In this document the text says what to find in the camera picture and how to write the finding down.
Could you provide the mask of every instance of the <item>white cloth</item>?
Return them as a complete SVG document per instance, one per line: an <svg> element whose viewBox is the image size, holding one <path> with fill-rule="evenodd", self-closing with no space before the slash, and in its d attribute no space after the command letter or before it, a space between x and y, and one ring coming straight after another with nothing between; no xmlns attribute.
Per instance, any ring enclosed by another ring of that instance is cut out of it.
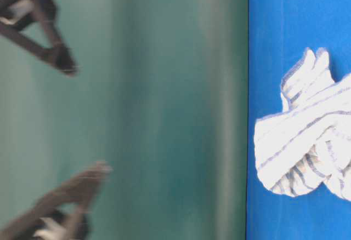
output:
<svg viewBox="0 0 351 240"><path fill-rule="evenodd" d="M259 180L291 197L323 182L351 201L351 75L335 83L328 52L306 49L282 79L281 100L282 113L256 121Z"/></svg>

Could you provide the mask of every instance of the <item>blue panel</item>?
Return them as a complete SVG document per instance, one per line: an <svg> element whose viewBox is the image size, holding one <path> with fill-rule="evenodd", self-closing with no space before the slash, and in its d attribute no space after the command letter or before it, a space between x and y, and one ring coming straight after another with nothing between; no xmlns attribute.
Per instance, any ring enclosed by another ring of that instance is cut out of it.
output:
<svg viewBox="0 0 351 240"><path fill-rule="evenodd" d="M282 76L305 47L326 47L339 81L350 72L351 0L249 0L247 239L348 239L351 203L321 185L298 198L274 195L257 178L257 118L281 111Z"/></svg>

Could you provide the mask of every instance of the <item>folded fabric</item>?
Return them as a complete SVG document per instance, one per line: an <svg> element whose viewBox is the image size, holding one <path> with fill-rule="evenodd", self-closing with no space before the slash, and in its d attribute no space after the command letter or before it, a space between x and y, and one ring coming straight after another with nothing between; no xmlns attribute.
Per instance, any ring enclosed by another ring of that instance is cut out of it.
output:
<svg viewBox="0 0 351 240"><path fill-rule="evenodd" d="M259 180L273 193L291 197L323 182L351 201L351 75L335 83L328 52L306 49L280 88L282 113L255 125Z"/></svg>

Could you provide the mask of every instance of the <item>teal backdrop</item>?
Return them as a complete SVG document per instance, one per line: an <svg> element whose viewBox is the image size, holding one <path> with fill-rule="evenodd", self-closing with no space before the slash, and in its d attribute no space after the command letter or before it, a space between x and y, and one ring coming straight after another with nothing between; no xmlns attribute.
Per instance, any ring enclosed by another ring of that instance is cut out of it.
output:
<svg viewBox="0 0 351 240"><path fill-rule="evenodd" d="M89 239L245 239L247 0L55 1L77 77L0 38L0 226L104 159Z"/></svg>

